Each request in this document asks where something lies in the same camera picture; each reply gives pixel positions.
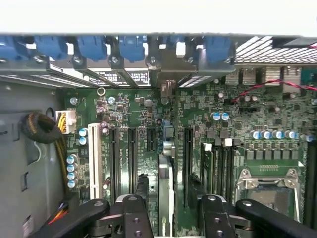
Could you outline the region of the long black expansion slot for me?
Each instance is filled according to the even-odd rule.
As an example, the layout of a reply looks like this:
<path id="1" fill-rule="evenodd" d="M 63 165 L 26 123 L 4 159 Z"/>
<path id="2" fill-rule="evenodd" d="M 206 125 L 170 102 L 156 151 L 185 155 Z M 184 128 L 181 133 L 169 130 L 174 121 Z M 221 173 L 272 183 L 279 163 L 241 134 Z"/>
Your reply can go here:
<path id="1" fill-rule="evenodd" d="M 192 172 L 192 158 L 193 158 L 193 129 L 190 127 L 186 127 L 184 128 L 184 144 L 183 144 L 184 207 L 188 207 L 189 176 Z"/>
<path id="2" fill-rule="evenodd" d="M 137 130 L 128 129 L 128 169 L 129 169 L 129 193 L 134 193 L 137 186 Z"/>
<path id="3" fill-rule="evenodd" d="M 111 198 L 113 202 L 115 202 L 121 192 L 119 132 L 116 127 L 110 130 L 110 177 L 111 177 Z"/>

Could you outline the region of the CPU socket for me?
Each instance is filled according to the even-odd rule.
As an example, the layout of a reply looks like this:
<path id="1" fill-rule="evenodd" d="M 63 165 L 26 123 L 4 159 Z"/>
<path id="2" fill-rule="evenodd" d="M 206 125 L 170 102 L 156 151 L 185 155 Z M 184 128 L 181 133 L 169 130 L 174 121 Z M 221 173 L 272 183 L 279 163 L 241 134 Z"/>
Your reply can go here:
<path id="1" fill-rule="evenodd" d="M 300 222 L 300 186 L 295 168 L 278 175 L 253 175 L 243 168 L 236 182 L 233 202 L 252 199 Z"/>

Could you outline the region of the RAM slot white latches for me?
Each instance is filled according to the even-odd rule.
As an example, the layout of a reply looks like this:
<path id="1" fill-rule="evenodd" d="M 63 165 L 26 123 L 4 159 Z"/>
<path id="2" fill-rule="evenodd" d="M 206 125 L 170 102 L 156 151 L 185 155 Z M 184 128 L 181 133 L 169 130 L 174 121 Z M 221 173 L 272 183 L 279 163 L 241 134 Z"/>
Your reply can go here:
<path id="1" fill-rule="evenodd" d="M 201 180 L 206 194 L 212 194 L 213 188 L 213 151 L 212 144 L 202 143 Z"/>
<path id="2" fill-rule="evenodd" d="M 223 191 L 225 198 L 230 199 L 231 167 L 232 167 L 232 139 L 226 138 L 223 142 Z"/>

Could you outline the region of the white expansion slot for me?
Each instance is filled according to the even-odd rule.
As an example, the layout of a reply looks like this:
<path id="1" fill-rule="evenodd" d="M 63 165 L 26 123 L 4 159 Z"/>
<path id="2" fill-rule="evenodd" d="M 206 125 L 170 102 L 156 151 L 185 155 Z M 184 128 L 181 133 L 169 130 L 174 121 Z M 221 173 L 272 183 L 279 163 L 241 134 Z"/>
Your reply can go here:
<path id="1" fill-rule="evenodd" d="M 88 125 L 90 199 L 103 197 L 101 127 L 99 123 Z"/>

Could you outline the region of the short black expansion slot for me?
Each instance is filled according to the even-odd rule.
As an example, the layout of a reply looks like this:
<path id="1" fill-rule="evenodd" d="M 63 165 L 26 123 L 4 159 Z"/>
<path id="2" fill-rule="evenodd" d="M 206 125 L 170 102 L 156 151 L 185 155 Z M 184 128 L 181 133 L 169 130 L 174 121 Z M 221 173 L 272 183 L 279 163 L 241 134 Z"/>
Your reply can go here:
<path id="1" fill-rule="evenodd" d="M 156 130 L 147 128 L 147 151 L 153 152 L 156 150 Z"/>

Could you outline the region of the green Dell motherboard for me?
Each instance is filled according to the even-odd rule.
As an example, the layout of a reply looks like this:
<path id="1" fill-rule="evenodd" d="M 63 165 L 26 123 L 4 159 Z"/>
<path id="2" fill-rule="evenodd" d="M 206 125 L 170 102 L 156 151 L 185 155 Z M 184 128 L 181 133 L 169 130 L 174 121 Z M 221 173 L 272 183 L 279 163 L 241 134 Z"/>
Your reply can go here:
<path id="1" fill-rule="evenodd" d="M 257 85 L 228 85 L 214 82 L 197 88 L 179 90 L 179 170 L 183 172 L 184 128 L 193 129 L 192 172 L 201 183 L 202 143 L 232 139 L 231 191 L 229 204 L 235 198 L 237 179 L 243 168 L 253 175 L 278 175 L 289 168 L 297 170 L 300 179 L 301 223 L 305 225 L 305 188 L 309 142 L 317 143 L 317 85 L 300 85 L 270 80 Z M 103 199 L 113 203 L 110 177 L 110 130 L 119 132 L 120 195 L 129 193 L 128 129 L 137 130 L 137 178 L 147 174 L 149 197 L 147 210 L 151 226 L 158 235 L 158 153 L 147 151 L 147 128 L 156 129 L 159 105 L 157 89 L 70 89 L 65 92 L 65 110 L 76 111 L 76 132 L 65 134 L 67 178 L 71 192 L 79 203 L 90 200 L 88 125 L 101 127 Z M 240 139 L 240 165 L 234 168 L 233 140 Z M 178 183 L 178 232 L 176 237 L 200 235 L 197 215 L 184 207 L 183 181 Z M 313 225 L 317 230 L 317 178 Z"/>

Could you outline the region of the white power connector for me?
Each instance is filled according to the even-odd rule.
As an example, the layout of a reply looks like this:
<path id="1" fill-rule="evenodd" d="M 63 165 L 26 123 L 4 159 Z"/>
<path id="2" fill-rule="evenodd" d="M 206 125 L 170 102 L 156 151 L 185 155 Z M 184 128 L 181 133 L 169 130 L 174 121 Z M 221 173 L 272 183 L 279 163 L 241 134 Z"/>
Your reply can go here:
<path id="1" fill-rule="evenodd" d="M 62 134 L 74 134 L 76 132 L 76 111 L 64 110 L 55 112 L 56 126 Z"/>

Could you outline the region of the silver rear port block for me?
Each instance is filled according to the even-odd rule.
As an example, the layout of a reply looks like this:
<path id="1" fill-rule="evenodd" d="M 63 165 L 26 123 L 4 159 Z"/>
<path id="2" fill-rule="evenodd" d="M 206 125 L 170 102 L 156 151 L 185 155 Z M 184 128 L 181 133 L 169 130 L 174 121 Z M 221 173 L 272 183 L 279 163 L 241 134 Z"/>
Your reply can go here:
<path id="1" fill-rule="evenodd" d="M 299 83 L 302 68 L 298 66 L 243 67 L 225 77 L 228 85 L 257 85 L 270 80 L 286 80 Z"/>

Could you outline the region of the blue card retention clip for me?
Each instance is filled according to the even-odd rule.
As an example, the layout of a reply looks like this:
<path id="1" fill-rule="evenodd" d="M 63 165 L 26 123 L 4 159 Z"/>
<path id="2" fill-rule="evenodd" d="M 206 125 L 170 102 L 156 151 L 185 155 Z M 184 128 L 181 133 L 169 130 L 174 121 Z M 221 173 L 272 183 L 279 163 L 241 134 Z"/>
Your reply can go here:
<path id="1" fill-rule="evenodd" d="M 205 36 L 204 49 L 208 63 L 226 61 L 235 54 L 234 44 L 226 36 Z"/>
<path id="2" fill-rule="evenodd" d="M 92 61 L 100 61 L 107 58 L 107 46 L 104 35 L 78 36 L 77 43 L 82 56 Z"/>
<path id="3" fill-rule="evenodd" d="M 145 48 L 143 46 L 144 36 L 119 36 L 119 50 L 122 57 L 130 63 L 142 61 L 145 58 Z"/>
<path id="4" fill-rule="evenodd" d="M 21 37 L 0 35 L 0 59 L 6 61 L 22 61 L 28 58 L 26 46 L 22 43 Z"/>
<path id="5" fill-rule="evenodd" d="M 67 41 L 62 36 L 35 36 L 37 50 L 54 60 L 64 60 L 68 56 Z"/>

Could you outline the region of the grey open PC case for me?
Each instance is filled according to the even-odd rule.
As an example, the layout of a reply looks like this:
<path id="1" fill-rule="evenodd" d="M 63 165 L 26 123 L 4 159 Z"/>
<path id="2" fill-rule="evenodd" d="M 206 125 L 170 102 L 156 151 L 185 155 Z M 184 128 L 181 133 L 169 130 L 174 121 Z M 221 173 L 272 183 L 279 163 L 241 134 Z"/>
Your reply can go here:
<path id="1" fill-rule="evenodd" d="M 77 37 L 104 35 L 107 58 L 81 55 Z M 121 56 L 119 36 L 144 36 L 145 58 L 130 63 Z M 56 126 L 55 112 L 65 110 L 70 89 L 152 89 L 145 59 L 150 53 L 170 54 L 196 68 L 185 87 L 226 83 L 235 69 L 262 66 L 302 68 L 300 85 L 317 85 L 317 38 L 298 35 L 242 34 L 13 34 L 28 51 L 22 61 L 0 59 L 0 238 L 32 238 L 62 206 L 80 206 L 67 178 L 66 137 Z M 62 36 L 66 59 L 40 53 L 35 36 Z M 235 54 L 208 63 L 205 36 L 226 36 Z"/>

